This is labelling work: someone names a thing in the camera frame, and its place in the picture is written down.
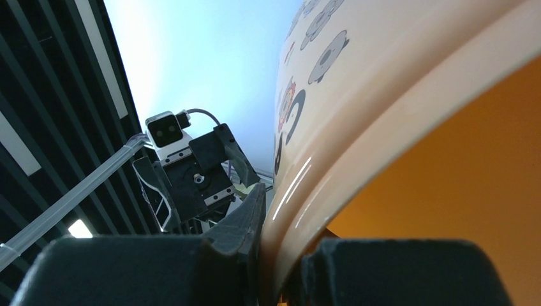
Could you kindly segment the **orange bucket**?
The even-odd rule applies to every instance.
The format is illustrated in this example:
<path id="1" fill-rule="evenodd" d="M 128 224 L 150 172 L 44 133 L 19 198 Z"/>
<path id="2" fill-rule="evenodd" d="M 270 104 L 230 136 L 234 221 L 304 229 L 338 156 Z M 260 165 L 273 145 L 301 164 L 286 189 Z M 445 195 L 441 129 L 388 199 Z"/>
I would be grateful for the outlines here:
<path id="1" fill-rule="evenodd" d="M 540 304 L 539 1 L 302 1 L 274 128 L 261 305 L 324 238 L 467 240 Z"/>

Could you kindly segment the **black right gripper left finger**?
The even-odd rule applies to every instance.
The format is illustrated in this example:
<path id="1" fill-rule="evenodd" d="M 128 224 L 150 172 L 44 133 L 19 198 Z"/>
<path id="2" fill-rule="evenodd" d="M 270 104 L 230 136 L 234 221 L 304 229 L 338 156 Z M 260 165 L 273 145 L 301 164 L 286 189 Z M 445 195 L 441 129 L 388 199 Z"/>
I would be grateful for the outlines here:
<path id="1" fill-rule="evenodd" d="M 256 305 L 266 188 L 200 235 L 62 238 L 37 257 L 13 305 Z"/>

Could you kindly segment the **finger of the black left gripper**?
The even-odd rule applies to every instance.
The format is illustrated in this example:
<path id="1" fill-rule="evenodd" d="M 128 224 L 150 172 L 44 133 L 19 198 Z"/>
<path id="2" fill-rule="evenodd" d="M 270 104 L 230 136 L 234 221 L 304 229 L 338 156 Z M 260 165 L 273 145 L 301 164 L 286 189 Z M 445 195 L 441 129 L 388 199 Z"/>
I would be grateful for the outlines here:
<path id="1" fill-rule="evenodd" d="M 246 187 L 260 181 L 227 124 L 220 124 L 210 133 L 191 140 L 189 148 L 204 174 L 223 169 L 221 164 L 230 161 Z"/>

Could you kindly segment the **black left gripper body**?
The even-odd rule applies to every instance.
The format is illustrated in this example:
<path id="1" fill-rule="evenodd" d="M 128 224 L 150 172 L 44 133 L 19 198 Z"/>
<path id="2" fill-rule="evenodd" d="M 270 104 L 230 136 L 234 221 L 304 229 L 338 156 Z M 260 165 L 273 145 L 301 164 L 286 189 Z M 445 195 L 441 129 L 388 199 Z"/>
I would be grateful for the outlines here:
<path id="1" fill-rule="evenodd" d="M 162 161 L 141 157 L 132 163 L 160 231 L 187 231 L 197 221 L 214 226 L 225 218 L 235 200 L 222 167 L 227 160 L 220 142 L 193 141 Z"/>

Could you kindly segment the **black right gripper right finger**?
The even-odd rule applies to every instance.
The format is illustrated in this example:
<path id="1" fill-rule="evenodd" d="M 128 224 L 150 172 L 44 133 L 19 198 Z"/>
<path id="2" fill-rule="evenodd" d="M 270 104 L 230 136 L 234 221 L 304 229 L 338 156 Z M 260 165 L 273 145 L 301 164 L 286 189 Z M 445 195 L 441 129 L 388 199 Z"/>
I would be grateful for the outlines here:
<path id="1" fill-rule="evenodd" d="M 283 290 L 289 305 L 511 305 L 473 242 L 324 238 Z"/>

